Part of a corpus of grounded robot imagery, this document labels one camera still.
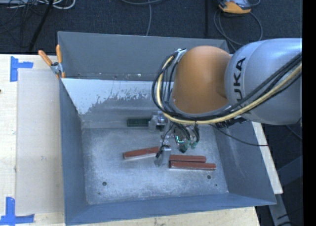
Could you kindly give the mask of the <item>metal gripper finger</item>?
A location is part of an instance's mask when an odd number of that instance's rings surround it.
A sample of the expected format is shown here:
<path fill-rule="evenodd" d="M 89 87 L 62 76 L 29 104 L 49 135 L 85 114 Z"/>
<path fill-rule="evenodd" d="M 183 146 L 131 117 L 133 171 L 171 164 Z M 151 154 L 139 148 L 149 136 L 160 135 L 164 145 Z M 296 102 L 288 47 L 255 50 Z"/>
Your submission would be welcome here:
<path fill-rule="evenodd" d="M 153 112 L 149 121 L 150 131 L 162 131 L 165 128 L 165 116 L 161 111 Z"/>
<path fill-rule="evenodd" d="M 171 150 L 171 147 L 160 147 L 154 160 L 154 164 L 156 167 L 168 164 Z"/>

